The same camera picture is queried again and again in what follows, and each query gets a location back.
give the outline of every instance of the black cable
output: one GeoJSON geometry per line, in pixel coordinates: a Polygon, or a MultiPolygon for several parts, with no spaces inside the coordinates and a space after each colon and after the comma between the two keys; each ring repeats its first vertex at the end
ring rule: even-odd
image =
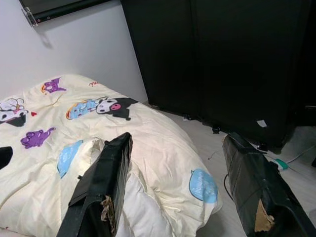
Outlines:
{"type": "Polygon", "coordinates": [[[227,177],[228,177],[228,174],[226,174],[226,176],[225,176],[225,178],[224,178],[224,188],[225,188],[225,190],[226,190],[228,196],[231,198],[231,200],[234,201],[232,195],[228,192],[228,190],[227,190],[227,188],[226,188],[226,179],[227,179],[227,177]]]}

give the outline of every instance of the cable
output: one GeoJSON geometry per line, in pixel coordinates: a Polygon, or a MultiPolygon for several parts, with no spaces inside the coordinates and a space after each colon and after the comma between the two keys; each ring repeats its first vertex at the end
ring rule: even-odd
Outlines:
{"type": "Polygon", "coordinates": [[[309,150],[311,150],[312,148],[314,148],[316,145],[313,145],[312,147],[309,147],[307,150],[303,151],[302,153],[300,153],[297,157],[295,157],[294,159],[290,160],[287,162],[287,164],[292,163],[293,161],[295,161],[296,159],[298,159],[299,157],[301,157],[303,154],[305,154],[306,152],[308,152],[309,150]]]}
{"type": "Polygon", "coordinates": [[[228,177],[228,174],[226,174],[226,176],[225,176],[225,178],[224,178],[224,188],[225,188],[225,190],[226,190],[226,192],[227,192],[227,195],[231,198],[232,201],[234,201],[234,200],[233,200],[233,197],[230,195],[230,193],[228,192],[228,190],[227,190],[227,188],[226,188],[226,179],[227,179],[227,177],[228,177]]]}

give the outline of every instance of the black wardrobe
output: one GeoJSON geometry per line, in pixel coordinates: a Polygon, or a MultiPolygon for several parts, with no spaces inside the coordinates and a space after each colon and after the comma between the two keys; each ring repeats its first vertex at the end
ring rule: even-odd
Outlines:
{"type": "Polygon", "coordinates": [[[121,2],[151,105],[283,145],[308,0],[121,2]]]}

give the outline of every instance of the bed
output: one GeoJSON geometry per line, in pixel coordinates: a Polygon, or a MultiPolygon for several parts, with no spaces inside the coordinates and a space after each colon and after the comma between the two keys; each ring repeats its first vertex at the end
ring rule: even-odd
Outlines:
{"type": "Polygon", "coordinates": [[[161,113],[79,75],[0,100],[0,236],[54,237],[105,140],[133,149],[119,237],[191,237],[222,201],[188,135],[161,113]]]}

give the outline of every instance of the white wall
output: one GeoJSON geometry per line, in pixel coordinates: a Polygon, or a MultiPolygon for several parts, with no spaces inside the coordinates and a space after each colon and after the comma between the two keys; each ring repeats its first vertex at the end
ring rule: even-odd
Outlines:
{"type": "Polygon", "coordinates": [[[19,0],[1,0],[0,99],[67,73],[147,100],[120,2],[106,2],[33,29],[19,0]]]}

